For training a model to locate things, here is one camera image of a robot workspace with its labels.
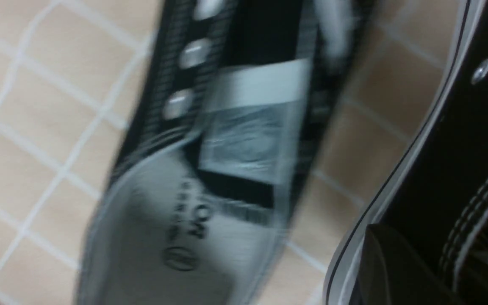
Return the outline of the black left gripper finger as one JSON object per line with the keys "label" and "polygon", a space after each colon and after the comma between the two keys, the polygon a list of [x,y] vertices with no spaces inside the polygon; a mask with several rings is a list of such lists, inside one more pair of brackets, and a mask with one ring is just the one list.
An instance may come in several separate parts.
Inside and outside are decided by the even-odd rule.
{"label": "black left gripper finger", "polygon": [[354,287],[355,305],[463,305],[405,238],[382,224],[368,225]]}

